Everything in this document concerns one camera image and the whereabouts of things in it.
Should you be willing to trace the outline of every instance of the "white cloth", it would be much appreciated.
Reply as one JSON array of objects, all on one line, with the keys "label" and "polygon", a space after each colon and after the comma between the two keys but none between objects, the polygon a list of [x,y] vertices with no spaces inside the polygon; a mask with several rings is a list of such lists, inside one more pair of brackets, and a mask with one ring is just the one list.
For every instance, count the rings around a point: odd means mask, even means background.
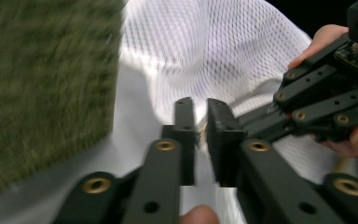
[{"label": "white cloth", "polygon": [[[145,73],[165,124],[172,123],[174,102],[188,96],[199,125],[207,98],[228,103],[237,116],[270,102],[287,64],[310,43],[263,0],[130,0],[124,13],[121,60]],[[275,147],[315,182],[334,164],[334,153],[307,137],[287,137]],[[242,223],[239,210],[228,209],[235,203],[230,194],[217,194],[217,203],[227,204],[219,206],[220,221]]]}]

